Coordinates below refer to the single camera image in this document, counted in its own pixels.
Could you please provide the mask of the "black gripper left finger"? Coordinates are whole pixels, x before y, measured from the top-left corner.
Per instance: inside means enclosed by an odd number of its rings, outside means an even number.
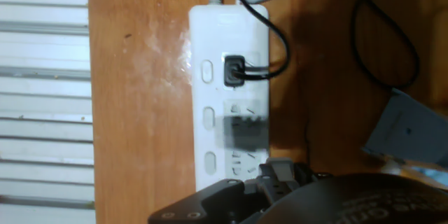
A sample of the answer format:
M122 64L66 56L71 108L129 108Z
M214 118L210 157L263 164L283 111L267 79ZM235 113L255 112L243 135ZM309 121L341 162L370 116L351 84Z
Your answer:
M242 181L219 181L152 213L148 223L240 223L247 217L244 189Z

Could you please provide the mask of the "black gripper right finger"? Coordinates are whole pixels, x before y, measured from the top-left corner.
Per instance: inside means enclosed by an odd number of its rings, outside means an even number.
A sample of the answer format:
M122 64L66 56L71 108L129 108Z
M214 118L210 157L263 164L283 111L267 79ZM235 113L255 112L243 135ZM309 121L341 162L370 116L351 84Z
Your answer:
M266 162L259 166L259 175L244 182L246 195L264 195L275 203L287 194L317 182L317 174L299 162Z

